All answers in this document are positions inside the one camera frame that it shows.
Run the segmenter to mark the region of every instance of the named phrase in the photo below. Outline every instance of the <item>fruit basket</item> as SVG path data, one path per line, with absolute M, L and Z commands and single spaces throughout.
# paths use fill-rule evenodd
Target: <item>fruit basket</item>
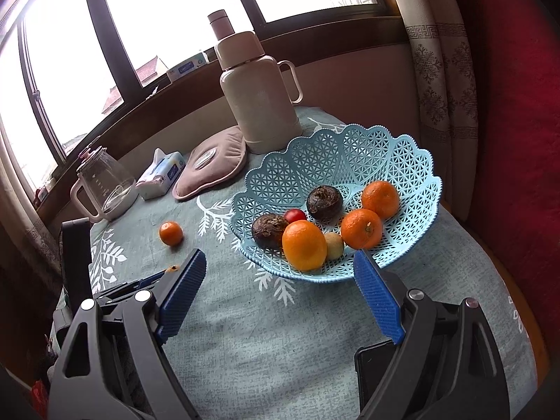
M 417 147 L 408 135 L 393 138 L 387 128 L 347 125 L 337 134 L 322 129 L 310 137 L 297 137 L 284 152 L 267 154 L 261 166 L 245 176 L 243 192 L 233 197 L 230 228 L 241 241 L 241 252 L 273 275 L 315 283 L 353 278 L 354 250 L 344 249 L 337 260 L 326 261 L 312 272 L 299 272 L 281 250 L 259 248 L 251 235 L 253 221 L 264 213 L 283 214 L 291 208 L 306 210 L 306 198 L 320 185 L 335 186 L 344 200 L 343 214 L 361 207 L 364 186 L 387 180 L 399 193 L 400 207 L 384 222 L 381 242 L 370 250 L 381 268 L 409 251 L 438 214 L 441 179 L 433 175 L 432 155 Z M 338 222 L 310 221 L 323 232 L 339 232 Z

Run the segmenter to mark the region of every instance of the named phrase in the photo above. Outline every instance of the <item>glass kettle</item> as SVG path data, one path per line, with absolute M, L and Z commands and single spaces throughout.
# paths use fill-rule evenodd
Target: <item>glass kettle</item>
M 88 146 L 79 154 L 83 162 L 77 169 L 78 181 L 70 190 L 70 198 L 91 222 L 112 221 L 127 211 L 138 197 L 136 179 L 107 153 L 105 147 L 90 150 Z M 78 199 L 80 188 L 90 198 L 97 210 L 96 215 L 92 215 Z

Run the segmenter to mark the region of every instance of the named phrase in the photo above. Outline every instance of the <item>house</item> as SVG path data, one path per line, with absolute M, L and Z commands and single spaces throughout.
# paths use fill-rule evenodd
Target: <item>house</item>
M 142 86 L 146 86 L 148 83 L 158 78 L 167 72 L 167 66 L 161 58 L 157 55 L 152 58 L 148 63 L 143 64 L 136 70 L 136 75 Z M 117 89 L 117 86 L 111 88 L 105 105 L 103 105 L 103 110 L 101 113 L 105 116 L 110 114 L 114 109 L 119 107 L 123 103 L 123 98 Z

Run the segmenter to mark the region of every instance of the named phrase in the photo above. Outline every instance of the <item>thermos handle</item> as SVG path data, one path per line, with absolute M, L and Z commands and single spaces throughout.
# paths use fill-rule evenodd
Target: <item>thermos handle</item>
M 82 181 L 78 178 L 78 181 L 74 183 L 74 186 L 72 186 L 72 189 L 70 189 L 70 198 L 78 208 L 78 211 L 81 211 L 86 216 L 86 218 L 90 219 L 91 222 L 98 223 L 103 219 L 102 216 L 99 214 L 99 212 L 95 216 L 93 216 L 90 213 L 90 211 L 78 199 L 78 191 L 80 188 L 82 188 L 82 186 L 83 186 Z
M 296 100 L 292 101 L 292 104 L 299 104 L 303 99 L 303 91 L 301 91 L 300 83 L 298 81 L 298 76 L 296 75 L 296 67 L 293 65 L 291 61 L 288 60 L 278 61 L 278 67 L 282 65 L 289 66 L 289 70 L 292 72 L 293 81 L 296 84 L 297 92 L 300 94 Z

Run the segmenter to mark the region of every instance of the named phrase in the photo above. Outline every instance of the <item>tangerine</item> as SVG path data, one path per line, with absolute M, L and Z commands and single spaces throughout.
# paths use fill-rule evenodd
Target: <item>tangerine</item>
M 183 229 L 175 221 L 167 221 L 160 227 L 160 238 L 168 246 L 178 245 L 183 239 Z
M 321 229 L 303 219 L 286 227 L 282 249 L 289 264 L 301 272 L 320 268 L 327 258 L 327 241 Z
M 382 240 L 383 223 L 374 211 L 357 208 L 342 220 L 341 237 L 350 248 L 372 249 Z
M 381 219 L 388 219 L 399 210 L 399 193 L 388 181 L 374 181 L 362 191 L 362 208 L 374 211 Z

